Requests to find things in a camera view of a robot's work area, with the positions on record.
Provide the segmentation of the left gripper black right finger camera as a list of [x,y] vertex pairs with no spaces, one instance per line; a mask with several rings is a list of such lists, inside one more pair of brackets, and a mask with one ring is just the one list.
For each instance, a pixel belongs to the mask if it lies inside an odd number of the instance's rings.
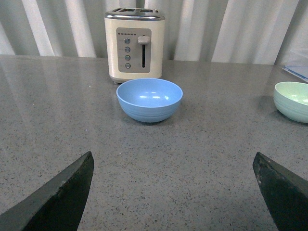
[[308,181],[258,152],[253,170],[270,215],[280,231],[308,229]]

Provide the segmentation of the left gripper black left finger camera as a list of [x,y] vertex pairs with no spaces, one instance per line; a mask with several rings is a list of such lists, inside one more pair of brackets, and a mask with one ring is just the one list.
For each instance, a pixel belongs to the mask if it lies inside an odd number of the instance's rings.
[[0,216],[2,231],[76,231],[90,192],[94,159],[86,152]]

